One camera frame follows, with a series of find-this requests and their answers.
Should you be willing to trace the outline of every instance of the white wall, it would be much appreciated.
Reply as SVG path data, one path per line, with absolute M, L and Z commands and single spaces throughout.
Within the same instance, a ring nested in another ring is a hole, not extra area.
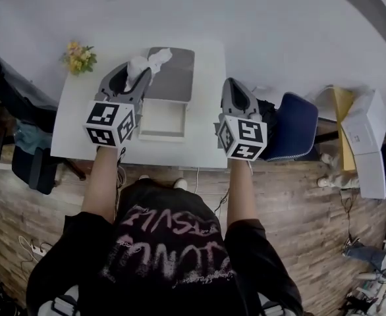
M 55 99 L 66 42 L 113 31 L 221 40 L 227 75 L 276 103 L 326 84 L 379 88 L 386 103 L 386 43 L 345 0 L 0 0 L 0 55 Z

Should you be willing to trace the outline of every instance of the blue chair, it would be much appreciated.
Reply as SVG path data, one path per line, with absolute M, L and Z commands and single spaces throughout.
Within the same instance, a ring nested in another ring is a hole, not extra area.
M 276 117 L 275 132 L 259 158 L 284 161 L 307 155 L 316 135 L 317 107 L 294 93 L 286 93 Z

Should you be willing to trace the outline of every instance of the black t-shirt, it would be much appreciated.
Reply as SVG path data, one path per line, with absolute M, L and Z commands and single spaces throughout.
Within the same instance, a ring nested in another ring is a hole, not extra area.
M 259 221 L 238 221 L 222 239 L 202 199 L 140 180 L 121 193 L 114 224 L 89 213 L 33 270 L 27 305 L 79 285 L 81 315 L 258 315 L 258 292 L 296 315 L 300 294 Z

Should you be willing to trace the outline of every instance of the white table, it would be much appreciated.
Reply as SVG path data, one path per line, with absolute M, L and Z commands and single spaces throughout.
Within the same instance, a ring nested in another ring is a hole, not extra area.
M 184 143 L 139 140 L 138 128 L 127 141 L 125 163 L 180 167 L 226 168 L 227 158 L 217 148 L 214 122 L 221 112 L 221 94 L 226 79 L 225 52 L 218 41 L 158 39 L 133 34 L 97 35 L 86 42 L 93 45 L 97 64 L 93 72 L 79 77 L 69 74 L 61 95 L 55 121 L 51 154 L 58 157 L 94 160 L 96 147 L 83 131 L 89 100 L 94 99 L 102 78 L 117 65 L 135 55 L 146 56 L 150 47 L 178 47 L 195 52 L 192 100 L 186 112 Z

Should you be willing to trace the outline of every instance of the white cube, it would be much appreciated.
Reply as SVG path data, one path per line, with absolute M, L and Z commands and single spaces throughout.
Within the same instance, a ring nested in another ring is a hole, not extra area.
M 93 144 L 120 150 L 136 126 L 134 118 L 133 104 L 90 101 L 83 127 Z
M 218 138 L 228 158 L 255 161 L 267 145 L 266 123 L 224 116 Z

